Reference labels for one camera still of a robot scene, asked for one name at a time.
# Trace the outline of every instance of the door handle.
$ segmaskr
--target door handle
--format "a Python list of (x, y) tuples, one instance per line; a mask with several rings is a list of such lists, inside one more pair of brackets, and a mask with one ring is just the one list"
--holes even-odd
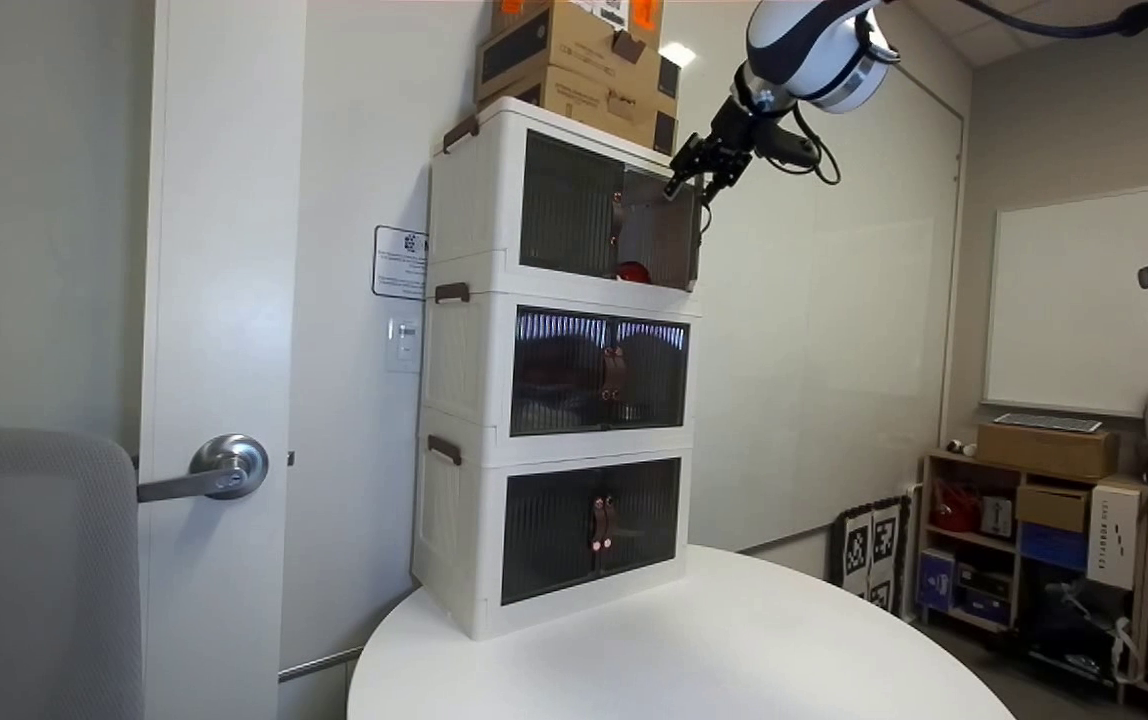
[(251, 496), (270, 478), (270, 452), (251, 438), (214, 438), (192, 460), (188, 478), (138, 485), (138, 506), (207, 496)]

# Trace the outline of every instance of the round white table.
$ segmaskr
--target round white table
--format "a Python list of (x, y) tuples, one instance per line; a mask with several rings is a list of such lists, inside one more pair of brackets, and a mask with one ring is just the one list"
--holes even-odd
[(690, 548), (681, 582), (467, 639), (421, 590), (369, 639), (348, 720), (1014, 720), (904, 620), (779, 563)]

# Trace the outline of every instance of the white wall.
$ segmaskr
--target white wall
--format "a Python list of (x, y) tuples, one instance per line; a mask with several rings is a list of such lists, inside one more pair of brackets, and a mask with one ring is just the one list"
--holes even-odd
[(471, 97), (484, 0), (314, 0), (284, 664), (361, 646), (411, 590), (417, 368), (374, 297), (374, 230), (430, 230), (430, 160)]
[(1148, 185), (1148, 33), (1056, 45), (977, 75), (953, 426), (967, 426), (986, 400), (995, 214), (1141, 185)]
[[(726, 106), (749, 14), (668, 14), (668, 33), (702, 48), (685, 74), (685, 133), (706, 133)], [(846, 185), (754, 164), (711, 208), (696, 287), (706, 543), (825, 527), (896, 496), (937, 444), (963, 151), (963, 109), (940, 97), (963, 106), (967, 67), (908, 14), (887, 9), (887, 33), (904, 65), (869, 109), (810, 109)]]
[(0, 0), (0, 430), (123, 439), (140, 0)]

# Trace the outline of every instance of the door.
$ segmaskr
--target door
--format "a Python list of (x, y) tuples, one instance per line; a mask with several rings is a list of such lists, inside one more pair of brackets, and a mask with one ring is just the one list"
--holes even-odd
[(256, 496), (140, 510), (146, 720), (275, 718), (305, 9), (153, 5), (140, 478), (225, 433), (273, 460)]

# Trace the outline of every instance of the white cabinet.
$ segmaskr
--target white cabinet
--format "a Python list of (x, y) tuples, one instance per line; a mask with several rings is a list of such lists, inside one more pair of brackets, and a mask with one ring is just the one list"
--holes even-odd
[(431, 164), (417, 575), (491, 638), (685, 570), (696, 194), (500, 99)]

